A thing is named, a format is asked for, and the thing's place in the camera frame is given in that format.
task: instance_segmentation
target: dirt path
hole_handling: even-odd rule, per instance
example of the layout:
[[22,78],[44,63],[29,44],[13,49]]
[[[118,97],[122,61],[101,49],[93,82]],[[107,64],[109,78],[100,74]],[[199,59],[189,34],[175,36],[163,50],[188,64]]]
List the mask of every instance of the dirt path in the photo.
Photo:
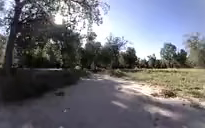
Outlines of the dirt path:
[[155,99],[134,82],[95,75],[63,90],[0,107],[0,128],[205,128],[205,109]]

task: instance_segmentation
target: shrub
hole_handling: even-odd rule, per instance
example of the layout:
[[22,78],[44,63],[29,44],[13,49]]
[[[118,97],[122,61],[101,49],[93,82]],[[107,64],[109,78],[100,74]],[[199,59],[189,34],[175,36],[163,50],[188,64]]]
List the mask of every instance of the shrub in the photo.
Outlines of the shrub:
[[39,97],[48,91],[75,84],[80,77],[86,75],[88,73],[82,70],[39,71],[18,69],[13,76],[0,76],[1,94],[6,102]]
[[110,70],[109,74],[111,76],[115,76],[115,77],[123,77],[126,76],[126,74],[124,72],[122,72],[121,70],[117,69],[117,70]]

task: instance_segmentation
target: grass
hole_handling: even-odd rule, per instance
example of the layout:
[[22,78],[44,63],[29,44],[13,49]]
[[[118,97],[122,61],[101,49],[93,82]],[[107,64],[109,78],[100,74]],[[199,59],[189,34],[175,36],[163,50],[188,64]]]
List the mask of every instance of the grass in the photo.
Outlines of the grass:
[[205,69],[145,69],[123,73],[131,79],[164,87],[178,96],[205,99]]

